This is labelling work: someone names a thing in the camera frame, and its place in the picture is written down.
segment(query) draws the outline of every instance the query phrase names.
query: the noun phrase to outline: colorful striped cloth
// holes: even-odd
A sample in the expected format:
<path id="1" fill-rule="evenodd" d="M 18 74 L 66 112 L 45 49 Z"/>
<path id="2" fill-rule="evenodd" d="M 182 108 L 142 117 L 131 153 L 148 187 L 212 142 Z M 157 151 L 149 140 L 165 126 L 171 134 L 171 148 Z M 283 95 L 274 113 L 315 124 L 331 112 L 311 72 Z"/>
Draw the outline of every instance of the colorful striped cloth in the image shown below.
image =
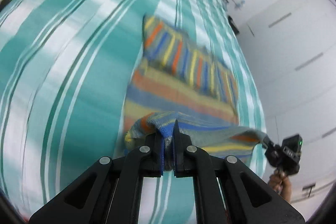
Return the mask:
<path id="1" fill-rule="evenodd" d="M 222 60 L 238 86 L 240 126 L 265 130 L 222 0 L 11 0 L 0 11 L 0 187 L 22 215 L 101 156 L 124 155 L 124 99 L 142 58 L 145 14 Z M 194 223 L 193 191 L 192 179 L 171 172 L 145 179 L 139 224 Z"/>
<path id="2" fill-rule="evenodd" d="M 143 40 L 143 59 L 127 87 L 124 131 L 158 111 L 178 111 L 218 126 L 238 124 L 236 81 L 222 62 L 154 16 L 144 17 Z"/>
<path id="3" fill-rule="evenodd" d="M 205 47 L 198 48 L 184 31 L 160 18 L 143 19 L 144 58 L 199 93 L 229 104 L 236 112 L 237 84 L 225 63 Z"/>
<path id="4" fill-rule="evenodd" d="M 180 132 L 191 137 L 193 145 L 221 158 L 235 155 L 247 166 L 250 164 L 254 146 L 265 137 L 264 133 L 245 127 L 224 127 L 180 112 L 157 112 L 150 113 L 135 122 L 125 135 L 126 147 L 131 150 L 144 145 L 147 135 L 158 132 L 163 137 L 162 170 L 172 170 L 174 163 L 172 135 L 175 121 L 178 121 Z"/>

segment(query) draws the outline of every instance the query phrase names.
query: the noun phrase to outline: bed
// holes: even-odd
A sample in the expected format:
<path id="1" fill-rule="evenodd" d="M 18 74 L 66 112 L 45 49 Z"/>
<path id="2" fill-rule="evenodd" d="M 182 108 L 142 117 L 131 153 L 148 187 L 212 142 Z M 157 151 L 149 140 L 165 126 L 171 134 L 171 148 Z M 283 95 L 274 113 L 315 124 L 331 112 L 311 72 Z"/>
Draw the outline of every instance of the bed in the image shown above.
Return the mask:
<path id="1" fill-rule="evenodd" d="M 0 187 L 25 218 L 101 156 L 124 155 L 123 104 L 146 13 L 222 59 L 237 81 L 240 125 L 265 132 L 222 0 L 12 0 L 0 12 Z M 264 167 L 257 145 L 250 168 L 262 176 Z M 194 223 L 191 181 L 145 180 L 139 223 Z"/>

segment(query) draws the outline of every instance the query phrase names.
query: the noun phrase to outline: black mount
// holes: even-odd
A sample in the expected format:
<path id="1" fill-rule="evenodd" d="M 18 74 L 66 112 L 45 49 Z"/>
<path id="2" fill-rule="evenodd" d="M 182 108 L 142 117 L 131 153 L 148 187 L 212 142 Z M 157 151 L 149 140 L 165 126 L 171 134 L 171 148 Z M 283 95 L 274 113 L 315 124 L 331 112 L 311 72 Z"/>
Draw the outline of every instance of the black mount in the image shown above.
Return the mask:
<path id="1" fill-rule="evenodd" d="M 300 170 L 301 146 L 302 137 L 299 134 L 284 139 L 281 146 L 273 143 L 268 136 L 263 140 L 268 163 L 288 176 L 295 175 Z"/>
<path id="2" fill-rule="evenodd" d="M 29 224 L 136 224 L 142 181 L 163 173 L 162 136 L 126 157 L 103 157 L 30 218 Z M 290 204 L 234 156 L 210 156 L 173 131 L 174 175 L 193 177 L 197 223 L 305 223 Z"/>

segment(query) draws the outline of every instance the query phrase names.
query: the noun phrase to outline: human hand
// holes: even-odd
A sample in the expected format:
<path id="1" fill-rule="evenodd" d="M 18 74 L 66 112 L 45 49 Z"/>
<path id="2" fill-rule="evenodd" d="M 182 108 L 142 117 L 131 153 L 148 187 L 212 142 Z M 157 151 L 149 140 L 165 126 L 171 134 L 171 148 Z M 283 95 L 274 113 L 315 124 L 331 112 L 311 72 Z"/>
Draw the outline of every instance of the human hand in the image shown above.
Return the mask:
<path id="1" fill-rule="evenodd" d="M 274 174 L 269 177 L 268 185 L 288 203 L 291 201 L 292 184 L 284 172 L 275 170 Z"/>

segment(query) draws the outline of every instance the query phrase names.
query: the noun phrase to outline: striped towel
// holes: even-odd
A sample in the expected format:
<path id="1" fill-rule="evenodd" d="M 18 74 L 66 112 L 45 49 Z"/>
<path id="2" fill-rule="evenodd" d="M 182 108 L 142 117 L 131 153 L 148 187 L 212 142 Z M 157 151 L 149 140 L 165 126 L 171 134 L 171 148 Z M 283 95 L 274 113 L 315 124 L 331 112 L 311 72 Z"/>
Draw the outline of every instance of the striped towel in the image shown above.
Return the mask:
<path id="1" fill-rule="evenodd" d="M 147 135 L 158 132 L 163 137 L 162 170 L 172 170 L 174 162 L 172 134 L 176 120 L 180 132 L 189 135 L 193 145 L 221 158 L 235 155 L 247 166 L 250 165 L 254 146 L 265 137 L 264 133 L 246 127 L 223 127 L 179 112 L 157 112 L 135 122 L 125 135 L 126 147 L 133 149 L 141 146 Z"/>
<path id="2" fill-rule="evenodd" d="M 171 136 L 177 119 L 194 145 L 218 157 L 234 154 L 249 164 L 259 138 L 228 134 L 239 121 L 236 81 L 225 64 L 197 48 L 188 34 L 154 16 L 144 17 L 143 40 L 143 58 L 124 105 L 126 148 L 142 145 L 147 134 L 159 129 L 164 137 L 164 169 L 171 170 Z"/>
<path id="3" fill-rule="evenodd" d="M 236 82 L 222 63 L 197 49 L 185 32 L 155 17 L 144 18 L 143 39 L 143 58 L 127 87 L 124 132 L 141 117 L 161 111 L 220 126 L 238 124 Z"/>

